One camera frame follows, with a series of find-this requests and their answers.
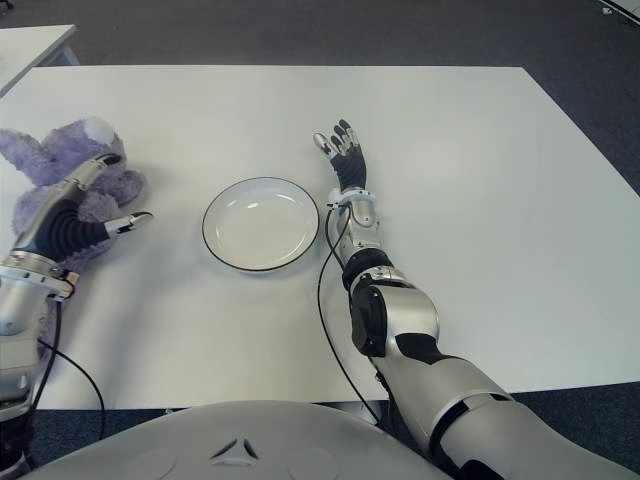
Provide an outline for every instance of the gray carpet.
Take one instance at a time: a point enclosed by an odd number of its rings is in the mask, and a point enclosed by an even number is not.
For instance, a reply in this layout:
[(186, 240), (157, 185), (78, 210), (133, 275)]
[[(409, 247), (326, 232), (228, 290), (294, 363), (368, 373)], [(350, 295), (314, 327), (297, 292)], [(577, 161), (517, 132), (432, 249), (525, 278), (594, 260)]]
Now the gray carpet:
[[(60, 23), (78, 25), (84, 64), (523, 66), (640, 192), (640, 29), (595, 0), (17, 0), (0, 16)], [(640, 473), (640, 383), (518, 398)], [(110, 412), (109, 433), (158, 414)], [(93, 441), (97, 415), (43, 411), (35, 425), (47, 462)]]

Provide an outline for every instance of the plush toy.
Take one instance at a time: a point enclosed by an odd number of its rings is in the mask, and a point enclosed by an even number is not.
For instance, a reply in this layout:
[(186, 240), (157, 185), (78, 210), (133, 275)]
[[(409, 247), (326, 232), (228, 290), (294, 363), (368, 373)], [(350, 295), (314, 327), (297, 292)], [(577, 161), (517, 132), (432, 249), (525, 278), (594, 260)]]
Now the plush toy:
[[(127, 169), (122, 140), (113, 128), (100, 118), (88, 118), (52, 130), (42, 142), (25, 133), (0, 129), (0, 154), (35, 184), (16, 203), (14, 233), (17, 235), (23, 229), (56, 183), (85, 160), (104, 153), (116, 153), (122, 160), (107, 167), (89, 189), (78, 211), (79, 219), (87, 222), (121, 216), (120, 207), (133, 200), (145, 184), (142, 174)], [(76, 253), (62, 262), (61, 267), (82, 273), (92, 258), (106, 252), (112, 244), (113, 240), (107, 240)], [(41, 334), (45, 339), (52, 333), (51, 305), (48, 317)]]

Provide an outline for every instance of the robotic arm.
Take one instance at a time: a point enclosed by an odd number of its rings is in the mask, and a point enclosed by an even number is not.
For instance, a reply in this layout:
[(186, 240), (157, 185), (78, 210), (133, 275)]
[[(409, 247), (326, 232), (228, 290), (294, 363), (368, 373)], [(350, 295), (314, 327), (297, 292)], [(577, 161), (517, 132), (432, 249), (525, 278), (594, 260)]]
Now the robotic arm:
[(358, 138), (344, 120), (334, 132), (314, 142), (340, 182), (330, 194), (340, 212), (330, 236), (339, 241), (352, 340), (383, 377), (423, 455), (455, 478), (638, 478), (556, 433), (472, 363), (438, 350), (433, 302), (381, 248)]
[(59, 263), (152, 218), (138, 212), (105, 223), (78, 220), (78, 207), (90, 185), (119, 161), (112, 154), (94, 157), (54, 187), (0, 264), (0, 476), (20, 463), (30, 440), (37, 342), (46, 300), (62, 302), (73, 293), (77, 275)]

